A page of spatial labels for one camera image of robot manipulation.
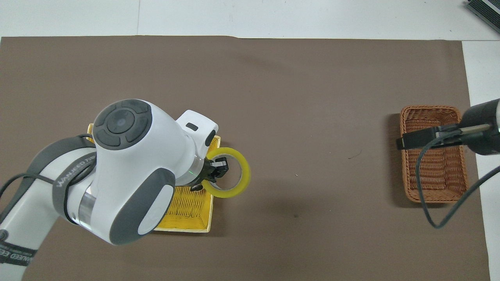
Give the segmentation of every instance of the brown wicker basket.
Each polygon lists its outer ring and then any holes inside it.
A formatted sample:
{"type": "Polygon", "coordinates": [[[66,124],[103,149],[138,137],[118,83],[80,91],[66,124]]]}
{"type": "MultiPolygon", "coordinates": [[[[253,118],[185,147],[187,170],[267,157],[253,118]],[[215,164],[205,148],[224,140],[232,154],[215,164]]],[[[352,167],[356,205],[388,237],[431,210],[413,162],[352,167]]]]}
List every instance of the brown wicker basket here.
{"type": "MultiPolygon", "coordinates": [[[[401,110],[401,136],[421,129],[460,122],[452,106],[411,105],[401,110]]],[[[422,150],[402,150],[402,172],[406,197],[420,202],[415,165],[422,150]]],[[[430,149],[420,164],[420,179],[426,203],[456,202],[468,188],[464,151],[461,146],[430,149]]]]}

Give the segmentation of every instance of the yellow tape roll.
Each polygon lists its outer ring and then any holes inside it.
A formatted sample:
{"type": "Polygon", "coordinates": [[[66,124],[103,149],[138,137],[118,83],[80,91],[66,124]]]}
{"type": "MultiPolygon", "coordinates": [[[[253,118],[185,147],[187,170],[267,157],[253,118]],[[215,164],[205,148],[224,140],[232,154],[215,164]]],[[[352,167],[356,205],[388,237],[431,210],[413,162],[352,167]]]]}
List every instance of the yellow tape roll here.
{"type": "Polygon", "coordinates": [[[204,180],[201,182],[203,188],[213,196],[219,198],[229,198],[242,193],[249,185],[251,177],[250,166],[245,157],[243,157],[243,155],[239,153],[237,150],[230,147],[216,148],[206,154],[206,157],[210,160],[214,159],[217,156],[229,156],[236,159],[239,165],[241,166],[241,178],[239,179],[236,186],[234,186],[231,189],[227,190],[220,189],[217,186],[214,186],[208,180],[204,180]]]}

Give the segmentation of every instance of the brown mat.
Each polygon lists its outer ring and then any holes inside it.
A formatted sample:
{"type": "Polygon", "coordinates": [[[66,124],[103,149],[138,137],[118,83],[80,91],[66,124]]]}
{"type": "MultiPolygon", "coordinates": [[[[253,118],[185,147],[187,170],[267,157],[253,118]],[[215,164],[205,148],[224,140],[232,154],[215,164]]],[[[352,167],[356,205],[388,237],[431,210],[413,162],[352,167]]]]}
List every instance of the brown mat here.
{"type": "Polygon", "coordinates": [[[469,107],[458,41],[4,37],[0,93],[1,181],[126,98],[210,117],[253,172],[208,234],[112,246],[60,219],[25,280],[489,279],[479,192],[433,229],[394,145],[404,106],[469,107]]]}

